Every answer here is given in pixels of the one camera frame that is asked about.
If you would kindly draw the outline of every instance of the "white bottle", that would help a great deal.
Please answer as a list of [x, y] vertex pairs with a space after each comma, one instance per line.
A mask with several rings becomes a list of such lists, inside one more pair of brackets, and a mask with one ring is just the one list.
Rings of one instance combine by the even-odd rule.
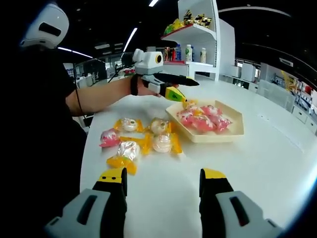
[[207, 58], [206, 48], [202, 48], [202, 51], [200, 52], [200, 62], [206, 63], [206, 58]]
[[191, 45], [186, 46], [185, 55], [186, 55], [186, 61], [191, 62], [193, 58], [193, 50]]

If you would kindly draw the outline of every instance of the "wrist strap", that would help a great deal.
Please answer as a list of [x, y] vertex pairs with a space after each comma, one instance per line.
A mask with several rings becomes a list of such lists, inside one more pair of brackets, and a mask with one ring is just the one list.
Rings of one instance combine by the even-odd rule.
[[131, 78], [131, 84], [130, 84], [130, 89], [131, 89], [131, 94], [133, 96], [137, 96], [139, 94], [138, 90], [138, 74], [134, 74]]

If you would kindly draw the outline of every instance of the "hand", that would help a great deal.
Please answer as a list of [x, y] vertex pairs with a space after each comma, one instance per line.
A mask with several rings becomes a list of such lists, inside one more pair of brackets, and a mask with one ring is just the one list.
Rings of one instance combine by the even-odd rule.
[[147, 96], [147, 95], [153, 95], [157, 97], [161, 97], [161, 94], [155, 93], [148, 89], [147, 87], [144, 86], [142, 79], [139, 77], [138, 78], [138, 92], [139, 96]]

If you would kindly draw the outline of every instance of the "white table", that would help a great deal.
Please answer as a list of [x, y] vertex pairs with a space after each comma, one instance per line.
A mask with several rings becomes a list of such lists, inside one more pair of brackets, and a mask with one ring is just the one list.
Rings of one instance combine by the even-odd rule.
[[[200, 169], [226, 174], [234, 190], [262, 207], [265, 218], [286, 227], [301, 209], [317, 174], [317, 138], [282, 107], [233, 84], [198, 77], [200, 86], [180, 89], [187, 98], [214, 98], [243, 113], [245, 135], [233, 143], [193, 144], [181, 139], [184, 154], [153, 153], [128, 176], [126, 237], [201, 237]], [[95, 115], [81, 170], [81, 191], [92, 188], [116, 148], [101, 150], [100, 134], [121, 117], [166, 117], [164, 98], [129, 96]]]

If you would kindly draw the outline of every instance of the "black ceiling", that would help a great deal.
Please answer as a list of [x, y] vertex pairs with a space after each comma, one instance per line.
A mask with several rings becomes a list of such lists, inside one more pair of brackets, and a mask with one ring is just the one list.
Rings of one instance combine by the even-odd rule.
[[[108, 43], [111, 51], [121, 52], [123, 49], [115, 50], [118, 47], [114, 44], [123, 43], [123, 48], [134, 27], [138, 27], [138, 31], [127, 51], [144, 49], [146, 46], [173, 46], [170, 42], [161, 41], [160, 37], [165, 27], [178, 17], [178, 1], [159, 0], [154, 7], [148, 7], [150, 2], [151, 0], [117, 0], [111, 3], [105, 0], [59, 1], [58, 4], [70, 20], [69, 32], [61, 46], [93, 57], [100, 57], [103, 52], [109, 51], [96, 50], [94, 46], [100, 43]], [[271, 64], [317, 85], [317, 21], [312, 3], [306, 0], [217, 1], [219, 10], [248, 4], [277, 9], [291, 17], [263, 10], [219, 13], [221, 19], [235, 28], [236, 57]], [[293, 62], [294, 67], [280, 63], [280, 57]], [[72, 56], [69, 60], [76, 62], [85, 58]]]

